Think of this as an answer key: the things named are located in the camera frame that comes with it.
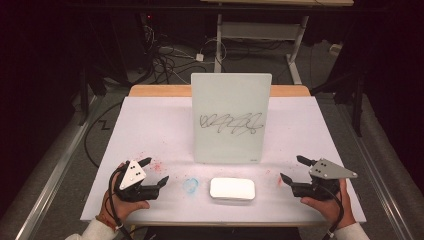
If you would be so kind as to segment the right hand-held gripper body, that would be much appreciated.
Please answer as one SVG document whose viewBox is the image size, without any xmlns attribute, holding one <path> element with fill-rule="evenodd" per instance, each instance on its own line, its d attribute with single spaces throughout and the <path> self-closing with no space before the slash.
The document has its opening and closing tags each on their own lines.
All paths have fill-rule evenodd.
<svg viewBox="0 0 424 240">
<path fill-rule="evenodd" d="M 330 200 L 340 191 L 340 179 L 357 178 L 358 174 L 327 159 L 316 160 L 309 167 L 310 183 L 290 186 L 295 197 L 310 197 L 318 201 Z"/>
</svg>

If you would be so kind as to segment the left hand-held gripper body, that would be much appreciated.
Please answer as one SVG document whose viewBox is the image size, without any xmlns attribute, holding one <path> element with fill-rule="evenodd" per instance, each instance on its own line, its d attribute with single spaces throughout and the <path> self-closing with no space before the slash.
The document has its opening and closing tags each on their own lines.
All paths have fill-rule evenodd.
<svg viewBox="0 0 424 240">
<path fill-rule="evenodd" d="M 159 188 L 156 185 L 142 185 L 146 178 L 143 167 L 138 161 L 126 161 L 118 168 L 118 177 L 114 185 L 114 193 L 125 202 L 139 202 L 144 200 L 155 200 L 159 196 Z"/>
</svg>

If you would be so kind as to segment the white board eraser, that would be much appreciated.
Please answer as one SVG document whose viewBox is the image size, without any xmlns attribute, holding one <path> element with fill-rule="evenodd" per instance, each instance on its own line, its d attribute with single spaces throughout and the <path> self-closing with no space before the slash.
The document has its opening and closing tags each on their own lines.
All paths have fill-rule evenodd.
<svg viewBox="0 0 424 240">
<path fill-rule="evenodd" d="M 253 200 L 256 197 L 255 183 L 242 178 L 213 178 L 209 193 L 215 199 Z"/>
</svg>

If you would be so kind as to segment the scribbled glass whiteboard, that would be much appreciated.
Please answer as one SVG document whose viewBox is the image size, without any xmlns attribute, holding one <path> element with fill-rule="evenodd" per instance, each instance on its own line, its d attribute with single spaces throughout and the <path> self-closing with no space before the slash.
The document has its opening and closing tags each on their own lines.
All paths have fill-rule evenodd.
<svg viewBox="0 0 424 240">
<path fill-rule="evenodd" d="M 272 75 L 191 75 L 194 160 L 250 164 L 262 158 Z"/>
</svg>

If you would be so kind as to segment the person's left hand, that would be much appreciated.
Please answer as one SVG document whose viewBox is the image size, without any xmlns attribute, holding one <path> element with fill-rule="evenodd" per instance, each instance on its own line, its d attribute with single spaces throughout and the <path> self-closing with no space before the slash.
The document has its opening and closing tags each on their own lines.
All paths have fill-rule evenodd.
<svg viewBox="0 0 424 240">
<path fill-rule="evenodd" d="M 104 222 L 110 227 L 116 228 L 123 224 L 129 215 L 141 209 L 149 209 L 147 201 L 125 202 L 121 201 L 114 193 L 113 188 L 107 188 L 100 212 L 96 219 Z"/>
</svg>

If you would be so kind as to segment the person's right hand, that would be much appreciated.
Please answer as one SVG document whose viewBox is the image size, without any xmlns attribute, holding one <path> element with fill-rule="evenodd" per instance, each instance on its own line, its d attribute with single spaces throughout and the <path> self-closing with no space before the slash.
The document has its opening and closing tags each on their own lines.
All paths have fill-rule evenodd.
<svg viewBox="0 0 424 240">
<path fill-rule="evenodd" d="M 317 210 L 331 225 L 337 223 L 336 229 L 341 229 L 356 222 L 352 208 L 350 196 L 347 192 L 347 183 L 345 179 L 339 180 L 340 192 L 337 198 L 342 203 L 344 214 L 341 220 L 338 220 L 340 208 L 336 200 L 318 201 L 310 197 L 303 197 L 300 202 Z"/>
</svg>

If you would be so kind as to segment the white table cover sheet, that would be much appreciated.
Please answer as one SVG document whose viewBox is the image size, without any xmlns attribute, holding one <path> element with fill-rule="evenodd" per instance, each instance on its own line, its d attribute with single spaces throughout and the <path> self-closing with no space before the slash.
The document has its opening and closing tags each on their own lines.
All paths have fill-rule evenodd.
<svg viewBox="0 0 424 240">
<path fill-rule="evenodd" d="M 145 184 L 168 180 L 147 210 L 129 222 L 174 226 L 307 226 L 323 217 L 293 196 L 283 175 L 307 182 L 308 167 L 297 161 L 341 158 L 313 97 L 273 97 L 269 103 L 262 160 L 258 164 L 201 164 L 193 159 L 193 118 L 187 97 L 128 97 L 92 185 L 81 218 L 98 214 L 110 175 L 123 161 L 151 158 Z M 209 193 L 215 177 L 250 179 L 251 201 L 219 200 Z"/>
</svg>

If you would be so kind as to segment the black metal stand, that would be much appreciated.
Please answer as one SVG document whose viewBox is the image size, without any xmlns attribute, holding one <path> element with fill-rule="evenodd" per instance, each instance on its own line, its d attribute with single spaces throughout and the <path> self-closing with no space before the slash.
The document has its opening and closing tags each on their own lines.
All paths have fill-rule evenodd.
<svg viewBox="0 0 424 240">
<path fill-rule="evenodd" d="M 81 107 L 79 125 L 82 126 L 87 121 L 89 115 L 88 90 L 91 89 L 95 96 L 104 96 L 106 94 L 106 87 L 104 84 L 104 75 L 97 66 L 83 67 L 79 73 L 79 80 Z"/>
<path fill-rule="evenodd" d="M 336 104 L 350 104 L 352 106 L 351 124 L 358 137 L 361 133 L 361 114 L 364 90 L 364 75 L 361 73 L 348 72 L 333 80 L 314 87 L 310 94 L 315 96 L 321 92 L 332 92 Z"/>
</svg>

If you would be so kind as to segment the metal floor rail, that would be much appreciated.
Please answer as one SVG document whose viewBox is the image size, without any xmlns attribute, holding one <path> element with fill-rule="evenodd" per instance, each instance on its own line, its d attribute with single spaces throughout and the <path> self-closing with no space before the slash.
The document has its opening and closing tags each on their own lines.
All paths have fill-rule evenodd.
<svg viewBox="0 0 424 240">
<path fill-rule="evenodd" d="M 14 216 L 24 221 L 12 235 L 13 240 L 34 239 L 102 101 L 97 96 L 89 100 L 88 113 L 71 120 L 29 176 L 14 202 Z"/>
<path fill-rule="evenodd" d="M 337 107 L 348 139 L 358 152 L 343 162 L 358 168 L 354 182 L 372 240 L 424 240 L 424 196 L 390 144 L 369 103 L 363 104 L 361 132 L 351 126 L 350 108 Z"/>
</svg>

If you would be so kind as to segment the white metal desk frame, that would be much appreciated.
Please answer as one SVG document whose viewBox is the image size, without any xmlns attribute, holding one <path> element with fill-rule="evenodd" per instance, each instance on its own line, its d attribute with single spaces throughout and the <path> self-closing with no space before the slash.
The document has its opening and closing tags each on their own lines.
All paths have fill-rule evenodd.
<svg viewBox="0 0 424 240">
<path fill-rule="evenodd" d="M 267 10 L 276 10 L 278 7 L 300 7 L 311 10 L 322 7 L 324 9 L 338 10 L 351 7 L 354 0 L 201 0 L 211 3 L 213 7 L 264 7 Z M 291 53 L 285 55 L 288 71 L 295 85 L 302 81 L 296 66 L 296 58 L 300 49 L 304 33 L 307 28 L 309 14 L 303 14 L 298 23 L 260 23 L 257 20 L 249 21 L 224 21 L 223 14 L 217 15 L 214 72 L 221 73 L 226 48 L 224 39 L 251 39 L 251 40 L 280 40 L 294 43 Z"/>
</svg>

